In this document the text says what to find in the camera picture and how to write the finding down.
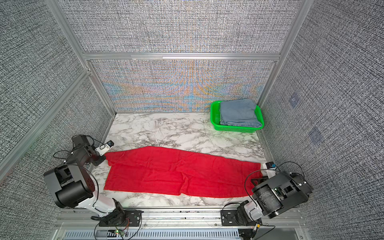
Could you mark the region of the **red long pants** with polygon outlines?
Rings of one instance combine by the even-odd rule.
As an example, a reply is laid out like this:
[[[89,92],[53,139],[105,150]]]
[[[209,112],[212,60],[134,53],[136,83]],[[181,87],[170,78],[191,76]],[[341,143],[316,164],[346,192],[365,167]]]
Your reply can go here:
[[[161,147],[107,153],[111,167],[104,189],[204,198],[246,197],[262,178],[251,163]]]

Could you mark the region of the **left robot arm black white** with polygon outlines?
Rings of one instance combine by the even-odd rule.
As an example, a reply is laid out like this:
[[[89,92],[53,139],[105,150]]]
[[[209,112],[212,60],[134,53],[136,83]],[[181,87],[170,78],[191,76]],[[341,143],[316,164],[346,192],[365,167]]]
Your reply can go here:
[[[91,136],[72,137],[73,148],[64,162],[44,173],[55,204],[60,208],[87,209],[97,214],[92,217],[101,227],[123,226],[128,216],[122,205],[113,198],[100,193],[95,176],[87,169],[87,164],[95,167],[106,160],[105,154],[114,146],[113,141],[95,147],[96,140]]]

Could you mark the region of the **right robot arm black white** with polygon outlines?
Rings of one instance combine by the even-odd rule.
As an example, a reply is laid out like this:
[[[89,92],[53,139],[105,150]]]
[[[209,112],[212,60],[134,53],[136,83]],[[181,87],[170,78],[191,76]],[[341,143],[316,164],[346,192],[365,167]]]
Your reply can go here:
[[[276,175],[255,185],[251,192],[245,187],[250,198],[237,207],[236,222],[250,226],[263,217],[275,218],[309,200],[313,187],[303,175],[269,169]]]

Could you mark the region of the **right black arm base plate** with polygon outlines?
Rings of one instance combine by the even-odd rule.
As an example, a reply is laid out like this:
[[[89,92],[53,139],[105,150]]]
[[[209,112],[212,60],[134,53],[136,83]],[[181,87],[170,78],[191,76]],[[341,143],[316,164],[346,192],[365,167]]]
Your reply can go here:
[[[247,214],[238,210],[221,210],[222,226],[255,226],[256,221],[251,220]]]

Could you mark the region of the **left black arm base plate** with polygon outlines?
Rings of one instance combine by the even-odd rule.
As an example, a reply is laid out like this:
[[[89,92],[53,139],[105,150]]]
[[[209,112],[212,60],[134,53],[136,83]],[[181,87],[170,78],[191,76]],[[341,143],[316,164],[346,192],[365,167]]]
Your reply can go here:
[[[142,218],[140,210],[114,211],[99,221],[100,227],[138,227]]]

